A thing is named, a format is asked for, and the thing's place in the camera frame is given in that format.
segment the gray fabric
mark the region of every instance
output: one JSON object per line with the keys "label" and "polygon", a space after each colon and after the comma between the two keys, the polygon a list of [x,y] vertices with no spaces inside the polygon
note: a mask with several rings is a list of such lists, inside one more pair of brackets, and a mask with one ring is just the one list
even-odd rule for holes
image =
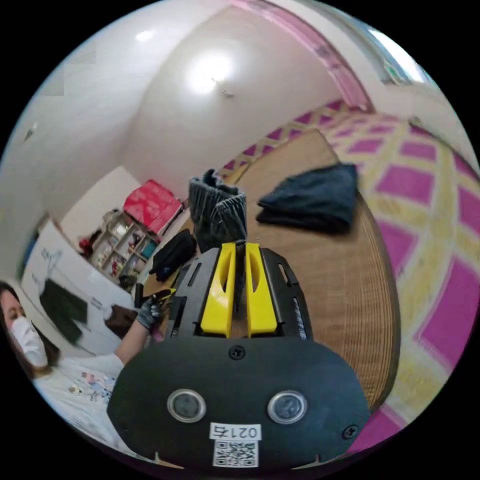
{"label": "gray fabric", "polygon": [[236,186],[225,185],[213,168],[190,180],[188,202],[200,252],[247,241],[245,194]]}

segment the label sticker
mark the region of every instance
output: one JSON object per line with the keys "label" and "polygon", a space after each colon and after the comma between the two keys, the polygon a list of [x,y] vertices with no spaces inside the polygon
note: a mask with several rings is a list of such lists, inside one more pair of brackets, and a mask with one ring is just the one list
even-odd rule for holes
{"label": "label sticker", "polygon": [[258,442],[262,439],[262,426],[232,425],[231,423],[210,423],[210,440],[225,442]]}
{"label": "label sticker", "polygon": [[231,469],[248,469],[258,467],[258,441],[215,440],[215,447],[213,450],[213,466]]}

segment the ceiling light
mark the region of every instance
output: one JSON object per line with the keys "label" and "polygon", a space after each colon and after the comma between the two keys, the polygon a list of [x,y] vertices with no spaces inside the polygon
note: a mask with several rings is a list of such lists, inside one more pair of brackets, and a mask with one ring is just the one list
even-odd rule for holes
{"label": "ceiling light", "polygon": [[198,58],[187,76],[188,87],[195,93],[204,95],[212,92],[232,73],[229,57],[210,53]]}
{"label": "ceiling light", "polygon": [[155,30],[144,30],[135,35],[135,40],[139,42],[146,42],[150,40],[155,35]]}

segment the face mask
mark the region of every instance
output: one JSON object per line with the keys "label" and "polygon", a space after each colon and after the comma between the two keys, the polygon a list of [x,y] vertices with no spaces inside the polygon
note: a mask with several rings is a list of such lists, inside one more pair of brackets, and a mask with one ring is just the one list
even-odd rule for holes
{"label": "face mask", "polygon": [[34,367],[40,369],[48,365],[44,343],[30,320],[24,316],[16,318],[10,332],[20,345],[26,359]]}

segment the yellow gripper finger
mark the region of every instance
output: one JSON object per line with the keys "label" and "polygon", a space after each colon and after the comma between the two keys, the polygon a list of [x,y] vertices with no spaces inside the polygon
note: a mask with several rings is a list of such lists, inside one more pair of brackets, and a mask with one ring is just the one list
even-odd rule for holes
{"label": "yellow gripper finger", "polygon": [[200,327],[204,333],[230,338],[235,290],[235,243],[224,243],[211,280]]}
{"label": "yellow gripper finger", "polygon": [[258,243],[246,244],[245,268],[248,336],[273,334],[277,318]]}

